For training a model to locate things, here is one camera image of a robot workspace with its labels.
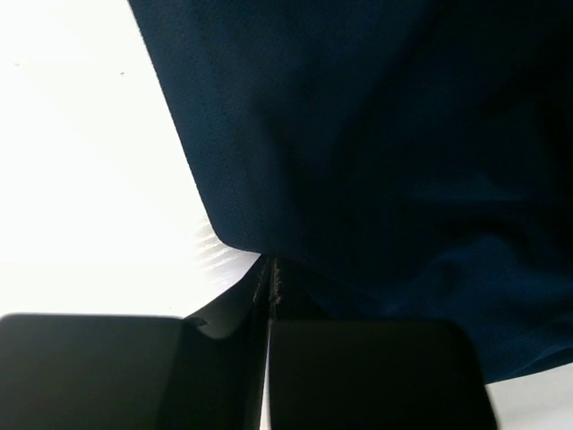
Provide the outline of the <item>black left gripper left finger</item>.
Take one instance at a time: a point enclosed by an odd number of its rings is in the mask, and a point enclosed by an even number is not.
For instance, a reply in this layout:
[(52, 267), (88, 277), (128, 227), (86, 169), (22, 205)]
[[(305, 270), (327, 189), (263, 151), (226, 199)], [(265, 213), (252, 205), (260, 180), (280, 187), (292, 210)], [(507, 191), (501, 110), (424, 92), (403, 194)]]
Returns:
[(4, 429), (256, 429), (271, 261), (185, 318), (9, 314)]

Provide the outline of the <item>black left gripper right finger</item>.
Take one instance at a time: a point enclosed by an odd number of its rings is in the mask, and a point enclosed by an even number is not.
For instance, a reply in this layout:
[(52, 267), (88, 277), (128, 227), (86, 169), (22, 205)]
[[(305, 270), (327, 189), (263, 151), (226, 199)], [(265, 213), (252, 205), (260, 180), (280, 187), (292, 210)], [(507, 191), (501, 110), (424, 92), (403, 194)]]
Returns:
[(268, 381), (274, 429), (493, 429), (469, 338), (441, 320), (335, 320), (308, 294), (323, 284), (277, 259)]

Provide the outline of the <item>navy blue shorts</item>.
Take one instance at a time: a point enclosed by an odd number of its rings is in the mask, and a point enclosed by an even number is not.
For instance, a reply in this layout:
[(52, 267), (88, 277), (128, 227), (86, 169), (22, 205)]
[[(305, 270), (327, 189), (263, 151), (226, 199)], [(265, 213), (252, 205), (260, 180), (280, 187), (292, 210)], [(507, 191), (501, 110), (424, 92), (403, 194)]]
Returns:
[(218, 238), (340, 319), (572, 360), (569, 1), (134, 1)]

